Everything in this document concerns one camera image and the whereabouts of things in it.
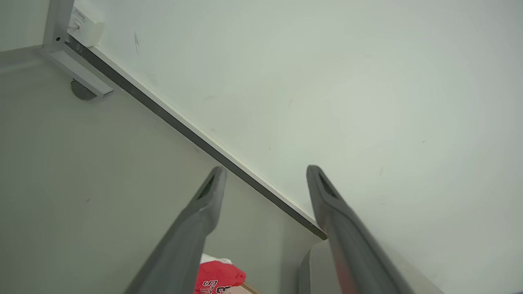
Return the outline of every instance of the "white plastic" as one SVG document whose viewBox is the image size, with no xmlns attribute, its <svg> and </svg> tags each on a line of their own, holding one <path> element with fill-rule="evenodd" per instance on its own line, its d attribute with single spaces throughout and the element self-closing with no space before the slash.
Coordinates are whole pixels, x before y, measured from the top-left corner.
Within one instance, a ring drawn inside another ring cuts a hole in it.
<svg viewBox="0 0 523 294">
<path fill-rule="evenodd" d="M 75 3 L 67 32 L 82 45 L 92 47 L 100 41 L 104 22 L 83 2 Z"/>
</svg>

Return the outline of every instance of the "white wall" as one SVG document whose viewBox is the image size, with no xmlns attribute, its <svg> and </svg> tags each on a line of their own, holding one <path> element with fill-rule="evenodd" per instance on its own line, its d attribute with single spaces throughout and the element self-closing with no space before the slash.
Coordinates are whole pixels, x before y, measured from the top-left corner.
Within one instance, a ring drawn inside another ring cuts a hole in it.
<svg viewBox="0 0 523 294">
<path fill-rule="evenodd" d="M 0 2 L 0 52 L 43 44 L 49 0 Z"/>
<path fill-rule="evenodd" d="M 40 54 L 4 53 L 0 293 L 123 293 L 218 162 L 118 87 L 81 101 Z M 262 293 L 296 293 L 319 241 L 229 172 L 204 252 Z"/>
<path fill-rule="evenodd" d="M 89 1 L 102 54 L 306 213 L 318 164 L 444 292 L 523 289 L 523 2 Z"/>
</svg>

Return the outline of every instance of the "metal frame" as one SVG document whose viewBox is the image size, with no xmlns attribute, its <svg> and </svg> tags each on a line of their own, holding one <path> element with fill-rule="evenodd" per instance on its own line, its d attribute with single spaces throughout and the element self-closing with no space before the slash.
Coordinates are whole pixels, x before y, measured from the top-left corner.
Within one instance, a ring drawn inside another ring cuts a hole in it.
<svg viewBox="0 0 523 294">
<path fill-rule="evenodd" d="M 74 0 L 50 1 L 41 52 L 96 97 L 105 97 L 113 88 L 93 73 L 94 67 L 81 62 L 82 58 L 66 44 L 72 39 L 67 28 L 73 4 Z"/>
</svg>

